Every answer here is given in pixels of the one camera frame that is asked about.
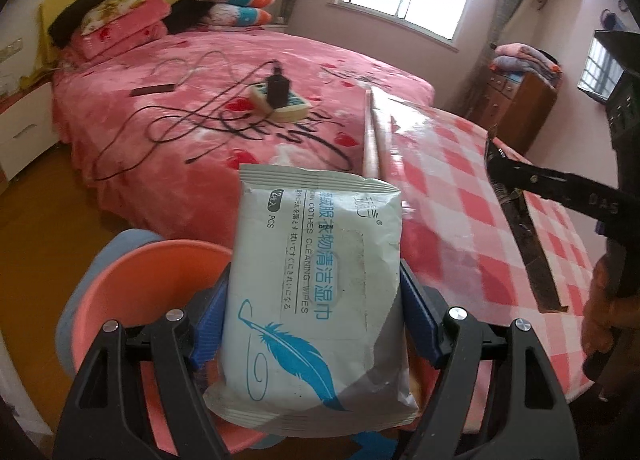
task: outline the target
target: black power adapter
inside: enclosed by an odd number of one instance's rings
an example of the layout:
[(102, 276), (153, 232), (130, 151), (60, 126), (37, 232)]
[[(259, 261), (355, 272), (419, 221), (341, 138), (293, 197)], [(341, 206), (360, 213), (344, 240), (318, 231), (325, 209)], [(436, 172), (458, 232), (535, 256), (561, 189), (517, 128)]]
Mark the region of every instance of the black power adapter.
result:
[(289, 104), (289, 87), (291, 81), (282, 75), (282, 67), (275, 64), (273, 75), (267, 77), (267, 103), (273, 109)]

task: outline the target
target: checkered tablecloth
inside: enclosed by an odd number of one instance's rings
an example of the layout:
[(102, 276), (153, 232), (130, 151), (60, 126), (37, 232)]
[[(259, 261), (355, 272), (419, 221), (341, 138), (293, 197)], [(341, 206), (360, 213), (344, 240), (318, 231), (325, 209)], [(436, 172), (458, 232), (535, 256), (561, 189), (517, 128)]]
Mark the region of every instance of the checkered tablecloth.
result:
[[(582, 374), (582, 307), (591, 263), (564, 210), (526, 193), (566, 314), (542, 314), (522, 257), (484, 168), (486, 131), (438, 109), (418, 110), (372, 91), (381, 178), (402, 190), (401, 255), (450, 305), (478, 320), (528, 319), (568, 400), (589, 387)], [(502, 146), (514, 159), (522, 159)], [(481, 366), (466, 430), (479, 428), (490, 367)]]

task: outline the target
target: white plastic package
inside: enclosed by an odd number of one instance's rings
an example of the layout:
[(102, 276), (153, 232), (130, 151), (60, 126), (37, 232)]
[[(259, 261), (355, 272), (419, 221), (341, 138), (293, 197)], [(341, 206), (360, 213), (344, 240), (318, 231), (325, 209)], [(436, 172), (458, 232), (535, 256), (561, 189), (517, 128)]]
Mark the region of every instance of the white plastic package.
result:
[(399, 189), (269, 165), (243, 165), (240, 177), (209, 409), (238, 426), (297, 437), (412, 422)]

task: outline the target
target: metal pin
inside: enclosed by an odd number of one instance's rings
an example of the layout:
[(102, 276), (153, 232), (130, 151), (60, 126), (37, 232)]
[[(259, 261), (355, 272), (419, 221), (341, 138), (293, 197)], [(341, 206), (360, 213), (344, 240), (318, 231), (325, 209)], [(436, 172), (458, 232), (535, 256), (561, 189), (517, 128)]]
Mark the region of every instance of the metal pin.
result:
[(104, 325), (102, 325), (102, 331), (110, 334), (118, 329), (118, 322), (115, 319), (109, 319)]
[(528, 332), (531, 329), (531, 323), (526, 319), (516, 319), (516, 327), (518, 330), (522, 330), (523, 332)]
[(456, 321), (463, 321), (466, 319), (466, 310), (464, 308), (460, 308), (459, 306), (454, 306), (449, 309), (449, 317), (455, 319)]
[(184, 312), (179, 308), (174, 308), (172, 310), (169, 310), (169, 312), (166, 313), (165, 317), (167, 321), (179, 321), (180, 319), (182, 319), (182, 317), (184, 317)]

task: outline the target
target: blue feather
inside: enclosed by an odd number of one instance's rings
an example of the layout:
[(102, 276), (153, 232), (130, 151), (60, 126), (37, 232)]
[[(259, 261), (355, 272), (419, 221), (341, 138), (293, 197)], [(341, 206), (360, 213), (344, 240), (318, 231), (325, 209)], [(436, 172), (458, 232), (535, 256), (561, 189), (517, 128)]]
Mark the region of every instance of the blue feather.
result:
[(260, 332), (262, 342), (278, 364), (286, 372), (308, 383), (326, 407), (346, 411), (335, 395), (334, 381), (329, 367), (313, 345), (289, 332), (279, 330), (281, 324), (269, 323), (263, 327), (243, 318), (240, 313), (238, 318), (249, 328)]

